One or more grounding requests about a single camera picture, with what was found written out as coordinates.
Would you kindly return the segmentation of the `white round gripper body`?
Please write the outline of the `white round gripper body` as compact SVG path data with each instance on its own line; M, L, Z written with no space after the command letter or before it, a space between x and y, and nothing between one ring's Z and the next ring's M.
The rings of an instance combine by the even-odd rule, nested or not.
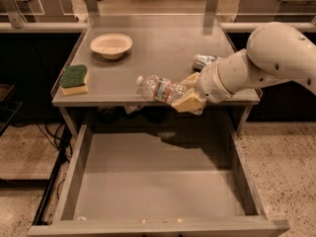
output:
M199 73L196 89L213 104L222 103L232 97L232 94L227 91L220 79L218 62L206 65Z

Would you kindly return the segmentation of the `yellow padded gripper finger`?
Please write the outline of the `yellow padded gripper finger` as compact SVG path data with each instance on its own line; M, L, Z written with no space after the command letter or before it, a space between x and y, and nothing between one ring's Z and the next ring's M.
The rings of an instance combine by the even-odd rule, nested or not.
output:
M179 113L189 112L199 114L205 107L206 98L195 88L188 90L180 99L171 106Z
M181 82L181 85L187 87L188 89L194 88L196 86L198 76L199 76L199 73L195 72L194 74L192 74L192 75L188 76L186 79L184 79Z

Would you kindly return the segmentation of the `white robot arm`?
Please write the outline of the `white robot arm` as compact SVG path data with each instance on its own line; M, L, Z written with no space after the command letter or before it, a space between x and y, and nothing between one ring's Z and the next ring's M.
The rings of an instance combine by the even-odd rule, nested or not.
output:
M179 113L201 111L246 89L287 81L316 94L316 45L292 26L266 23L250 34L245 48L187 77L189 90L172 107Z

